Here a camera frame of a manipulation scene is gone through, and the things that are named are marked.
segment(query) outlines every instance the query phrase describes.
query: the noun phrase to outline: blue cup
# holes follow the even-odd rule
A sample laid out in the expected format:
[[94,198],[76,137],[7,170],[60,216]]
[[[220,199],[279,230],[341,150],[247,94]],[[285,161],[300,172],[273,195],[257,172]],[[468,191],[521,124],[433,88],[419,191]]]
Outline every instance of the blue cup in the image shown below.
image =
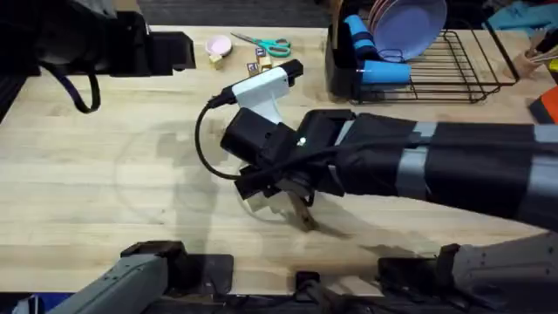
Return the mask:
[[350,35],[352,36],[353,47],[358,58],[376,58],[378,51],[374,46],[374,37],[364,25],[360,16],[354,14],[344,20],[349,25]]
[[411,82],[411,66],[407,64],[364,61],[362,70],[363,84],[407,84]]

